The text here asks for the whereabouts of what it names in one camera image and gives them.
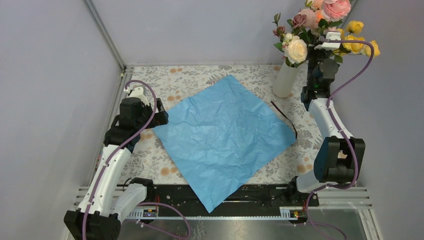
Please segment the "cream white rose stem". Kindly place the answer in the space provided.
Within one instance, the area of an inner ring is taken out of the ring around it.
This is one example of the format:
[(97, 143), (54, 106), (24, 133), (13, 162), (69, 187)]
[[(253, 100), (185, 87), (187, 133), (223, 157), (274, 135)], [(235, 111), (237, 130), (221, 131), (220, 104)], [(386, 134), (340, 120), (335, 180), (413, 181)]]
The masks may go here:
[(285, 64), (291, 68), (297, 68), (307, 60), (308, 46), (298, 35), (285, 33), (279, 42), (274, 44), (280, 52), (284, 53)]

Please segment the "yellow rose stem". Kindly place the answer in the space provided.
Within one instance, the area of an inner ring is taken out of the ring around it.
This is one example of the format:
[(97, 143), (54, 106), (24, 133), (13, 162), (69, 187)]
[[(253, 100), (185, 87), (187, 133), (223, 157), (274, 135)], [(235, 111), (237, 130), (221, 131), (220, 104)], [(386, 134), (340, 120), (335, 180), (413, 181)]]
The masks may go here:
[[(347, 24), (345, 30), (342, 28), (332, 28), (340, 33), (342, 40), (348, 41), (365, 41), (364, 37), (361, 37), (364, 24), (361, 21), (352, 20)], [(372, 55), (372, 49), (369, 45), (364, 43), (341, 43), (340, 48), (333, 51), (333, 59), (337, 63), (343, 62), (343, 56), (345, 55), (365, 55), (370, 57)]]

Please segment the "dark pink flower stem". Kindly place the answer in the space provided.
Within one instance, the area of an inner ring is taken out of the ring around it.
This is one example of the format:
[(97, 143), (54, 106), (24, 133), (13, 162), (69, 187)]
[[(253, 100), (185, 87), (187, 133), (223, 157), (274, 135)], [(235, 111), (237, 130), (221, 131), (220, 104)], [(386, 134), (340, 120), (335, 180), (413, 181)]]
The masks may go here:
[(307, 16), (304, 14), (297, 14), (293, 18), (287, 20), (289, 28), (285, 25), (281, 25), (280, 22), (281, 13), (277, 13), (273, 16), (273, 24), (276, 25), (276, 28), (272, 31), (273, 35), (278, 37), (282, 42), (285, 35), (290, 33), (292, 35), (298, 35), (302, 28), (304, 27)]

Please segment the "blue wrapping paper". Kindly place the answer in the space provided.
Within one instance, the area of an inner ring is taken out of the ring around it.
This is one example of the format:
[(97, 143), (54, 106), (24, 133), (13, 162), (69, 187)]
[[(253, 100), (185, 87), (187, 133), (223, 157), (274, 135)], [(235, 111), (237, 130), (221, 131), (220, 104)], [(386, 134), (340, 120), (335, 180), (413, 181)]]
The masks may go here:
[(232, 75), (171, 108), (153, 131), (208, 213), (296, 141)]

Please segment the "brown ribbon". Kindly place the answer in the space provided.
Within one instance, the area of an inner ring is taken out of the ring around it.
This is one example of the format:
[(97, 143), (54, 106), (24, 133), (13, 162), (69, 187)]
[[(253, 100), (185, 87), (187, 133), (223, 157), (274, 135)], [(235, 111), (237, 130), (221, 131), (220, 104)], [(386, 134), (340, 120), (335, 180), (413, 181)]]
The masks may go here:
[(270, 103), (273, 105), (273, 107), (286, 119), (286, 120), (288, 120), (289, 122), (290, 122), (290, 124), (291, 124), (291, 126), (292, 126), (292, 130), (294, 131), (294, 135), (295, 135), (295, 139), (297, 140), (298, 139), (298, 131), (297, 131), (297, 129), (296, 129), (296, 127), (295, 127), (295, 125), (294, 125), (294, 123), (293, 123), (293, 121), (291, 120), (291, 119), (289, 119), (288, 117), (287, 117), (287, 115), (286, 114), (284, 114), (283, 113), (283, 111), (281, 111), (280, 110), (280, 108), (275, 104), (275, 102), (274, 101), (270, 101)]

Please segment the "small pink rose stem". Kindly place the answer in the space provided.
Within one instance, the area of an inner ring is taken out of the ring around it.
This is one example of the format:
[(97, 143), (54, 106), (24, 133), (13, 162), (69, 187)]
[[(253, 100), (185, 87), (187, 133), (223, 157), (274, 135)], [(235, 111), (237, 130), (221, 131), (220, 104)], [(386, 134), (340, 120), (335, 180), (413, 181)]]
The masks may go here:
[(340, 32), (344, 30), (337, 28), (343, 19), (351, 11), (351, 2), (349, 0), (323, 0), (320, 9), (315, 12), (318, 33)]

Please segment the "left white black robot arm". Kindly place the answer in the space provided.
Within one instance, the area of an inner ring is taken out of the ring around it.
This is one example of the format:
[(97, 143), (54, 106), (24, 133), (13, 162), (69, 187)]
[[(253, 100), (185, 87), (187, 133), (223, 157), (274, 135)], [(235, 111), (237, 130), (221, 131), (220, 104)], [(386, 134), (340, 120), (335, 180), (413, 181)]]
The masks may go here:
[(168, 113), (157, 98), (154, 107), (139, 97), (124, 98), (111, 127), (105, 133), (104, 147), (94, 178), (76, 210), (68, 210), (64, 223), (76, 240), (116, 240), (129, 213), (141, 203), (156, 200), (151, 179), (133, 178), (123, 194), (113, 200), (120, 174), (139, 142), (139, 130), (168, 123)]

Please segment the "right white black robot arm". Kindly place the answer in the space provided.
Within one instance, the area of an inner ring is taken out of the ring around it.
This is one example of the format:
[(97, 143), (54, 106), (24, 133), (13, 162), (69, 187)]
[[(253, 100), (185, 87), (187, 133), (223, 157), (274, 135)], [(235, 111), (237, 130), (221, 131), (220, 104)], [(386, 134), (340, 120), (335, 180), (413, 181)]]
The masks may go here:
[(331, 99), (331, 83), (339, 64), (330, 57), (330, 50), (308, 48), (306, 85), (300, 100), (319, 129), (322, 144), (315, 157), (313, 169), (292, 181), (294, 188), (287, 191), (287, 201), (301, 205), (309, 192), (325, 188), (348, 189), (359, 176), (365, 142), (355, 138), (343, 125)]

